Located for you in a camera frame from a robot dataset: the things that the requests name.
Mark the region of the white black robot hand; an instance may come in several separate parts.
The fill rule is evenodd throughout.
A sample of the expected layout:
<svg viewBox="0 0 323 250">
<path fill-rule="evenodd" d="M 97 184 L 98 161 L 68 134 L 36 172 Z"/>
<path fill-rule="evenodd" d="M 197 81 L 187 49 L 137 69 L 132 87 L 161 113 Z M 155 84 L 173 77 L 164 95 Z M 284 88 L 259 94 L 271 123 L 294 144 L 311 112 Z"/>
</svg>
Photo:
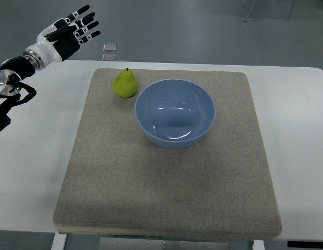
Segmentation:
<svg viewBox="0 0 323 250">
<path fill-rule="evenodd" d="M 101 33 L 95 29 L 98 26 L 98 22 L 94 21 L 95 13 L 86 13 L 89 9 L 90 6 L 85 5 L 45 28 L 37 36 L 36 43 L 24 50 L 23 57 L 36 70 L 67 60 L 83 44 Z"/>
</svg>

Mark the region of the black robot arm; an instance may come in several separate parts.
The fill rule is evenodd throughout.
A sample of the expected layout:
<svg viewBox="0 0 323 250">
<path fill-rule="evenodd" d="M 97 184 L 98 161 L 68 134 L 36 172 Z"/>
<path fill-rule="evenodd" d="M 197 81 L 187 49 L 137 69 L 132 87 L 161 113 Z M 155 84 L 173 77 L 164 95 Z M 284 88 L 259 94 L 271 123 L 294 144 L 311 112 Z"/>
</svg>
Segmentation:
<svg viewBox="0 0 323 250">
<path fill-rule="evenodd" d="M 11 123 L 7 113 L 15 106 L 25 104 L 36 96 L 36 90 L 23 83 L 35 74 L 38 64 L 25 55 L 9 59 L 0 66 L 0 132 Z"/>
</svg>

